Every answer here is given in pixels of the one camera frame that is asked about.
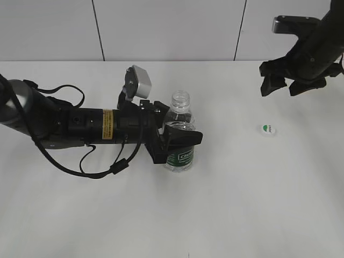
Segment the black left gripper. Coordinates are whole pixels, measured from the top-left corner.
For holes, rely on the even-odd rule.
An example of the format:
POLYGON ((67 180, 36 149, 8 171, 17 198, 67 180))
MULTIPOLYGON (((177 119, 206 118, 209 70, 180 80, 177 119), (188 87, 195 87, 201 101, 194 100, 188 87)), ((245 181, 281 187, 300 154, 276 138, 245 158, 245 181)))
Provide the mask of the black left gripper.
POLYGON ((114 112, 116 143, 135 145, 133 153, 126 159, 127 162, 134 159, 141 146, 146 147, 154 164, 165 164, 167 148, 186 148, 201 144, 202 132, 177 129, 168 125, 164 126, 162 137, 159 130, 168 110, 169 106, 160 101, 151 103, 149 100, 141 100, 138 105, 126 100, 118 102, 114 112))

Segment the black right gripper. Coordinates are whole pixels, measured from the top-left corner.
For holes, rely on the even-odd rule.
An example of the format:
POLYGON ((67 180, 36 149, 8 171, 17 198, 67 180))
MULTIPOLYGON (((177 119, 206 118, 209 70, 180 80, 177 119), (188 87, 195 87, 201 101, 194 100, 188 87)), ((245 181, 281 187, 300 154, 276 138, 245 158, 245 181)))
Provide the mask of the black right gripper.
POLYGON ((259 67, 261 76, 265 76, 260 88, 261 96, 266 97, 286 87, 285 78, 312 81, 311 83, 293 81, 289 87, 290 96, 324 88, 327 83, 323 77, 333 77, 340 73, 340 65, 335 61, 341 54, 343 48, 300 49, 289 52, 282 58, 263 62, 259 67))

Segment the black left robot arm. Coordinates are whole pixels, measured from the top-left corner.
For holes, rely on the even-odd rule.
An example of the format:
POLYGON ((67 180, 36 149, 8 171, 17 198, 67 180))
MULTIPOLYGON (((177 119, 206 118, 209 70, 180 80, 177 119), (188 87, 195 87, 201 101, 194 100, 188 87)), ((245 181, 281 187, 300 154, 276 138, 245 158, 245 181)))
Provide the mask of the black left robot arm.
POLYGON ((202 142, 198 131, 164 126, 169 107, 159 101, 132 102, 138 80, 126 75, 114 110, 82 108, 82 103, 51 96, 58 91, 43 90, 29 80, 9 80, 30 123, 33 134, 45 149, 66 149, 84 145, 143 144, 154 164, 164 164, 169 154, 184 151, 202 142))

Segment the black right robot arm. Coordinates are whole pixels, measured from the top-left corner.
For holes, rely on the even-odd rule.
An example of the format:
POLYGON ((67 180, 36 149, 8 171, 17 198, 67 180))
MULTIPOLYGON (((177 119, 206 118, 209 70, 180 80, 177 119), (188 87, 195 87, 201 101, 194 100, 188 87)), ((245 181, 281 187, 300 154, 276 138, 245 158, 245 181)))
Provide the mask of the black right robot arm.
POLYGON ((292 34, 298 39, 285 56, 263 62, 260 75, 264 78, 261 95, 287 86, 297 96, 324 88, 327 77, 343 73, 343 1, 331 1, 330 9, 322 19, 280 15, 274 18, 275 34, 292 34))

